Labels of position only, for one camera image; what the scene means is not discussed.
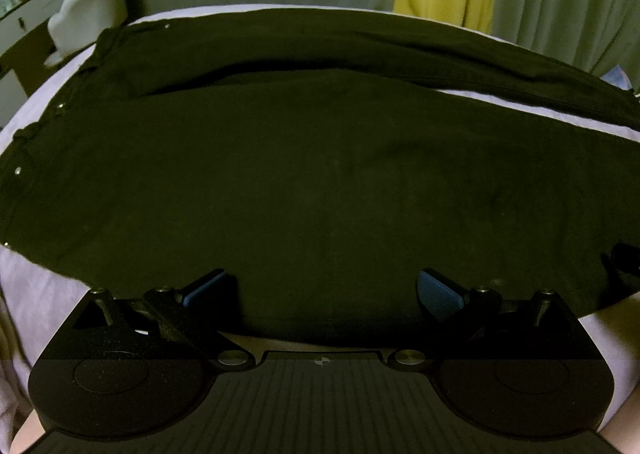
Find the black pants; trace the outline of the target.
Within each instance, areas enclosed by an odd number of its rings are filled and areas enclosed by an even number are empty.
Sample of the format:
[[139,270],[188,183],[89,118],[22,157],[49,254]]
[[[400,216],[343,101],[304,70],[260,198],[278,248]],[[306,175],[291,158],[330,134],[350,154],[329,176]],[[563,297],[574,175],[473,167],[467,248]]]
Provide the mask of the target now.
[[587,315],[639,288],[638,126],[631,94],[436,22],[142,22],[13,136],[1,236],[121,297],[224,267],[269,330],[401,321],[425,266]]

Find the lavender bed blanket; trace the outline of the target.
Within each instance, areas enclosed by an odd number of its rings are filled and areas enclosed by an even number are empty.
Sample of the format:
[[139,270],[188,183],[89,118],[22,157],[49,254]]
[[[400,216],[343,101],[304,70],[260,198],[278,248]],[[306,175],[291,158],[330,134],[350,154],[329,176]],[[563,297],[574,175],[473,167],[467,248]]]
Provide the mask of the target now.
[[[58,90],[78,73],[91,56],[86,48],[53,73],[35,91],[1,132],[1,144],[9,144],[13,134],[38,119]],[[466,92],[466,97],[504,109],[549,118],[570,127],[638,141],[636,130],[617,123],[588,120],[542,107],[538,102],[519,104],[498,96]],[[2,362],[1,400],[20,398],[26,393],[27,373],[44,346],[53,337],[64,317],[75,307],[87,288],[75,281],[35,265],[8,247],[1,249],[1,335],[15,352]],[[588,331],[611,367],[615,380],[614,398],[605,414],[602,431],[624,451],[639,449],[639,297],[631,295],[608,309],[582,317]]]

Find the blue white box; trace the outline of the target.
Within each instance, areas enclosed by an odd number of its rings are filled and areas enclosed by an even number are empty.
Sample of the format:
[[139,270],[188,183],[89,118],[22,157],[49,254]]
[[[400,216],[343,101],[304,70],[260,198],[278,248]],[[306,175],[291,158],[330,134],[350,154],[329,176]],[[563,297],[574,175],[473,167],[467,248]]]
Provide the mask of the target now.
[[602,76],[600,76],[600,79],[608,84],[616,86],[616,88],[620,88],[623,91],[630,92],[632,95],[637,96],[628,74],[623,70],[621,65],[616,65],[606,73],[603,73]]

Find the grey dresser desk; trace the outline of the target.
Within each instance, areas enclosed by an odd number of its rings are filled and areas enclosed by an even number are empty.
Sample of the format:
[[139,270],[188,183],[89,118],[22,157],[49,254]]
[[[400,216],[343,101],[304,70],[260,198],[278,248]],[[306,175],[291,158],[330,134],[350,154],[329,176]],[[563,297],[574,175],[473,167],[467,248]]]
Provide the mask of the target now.
[[47,81],[44,65],[55,51],[47,23],[63,0],[30,0],[1,19],[1,126]]

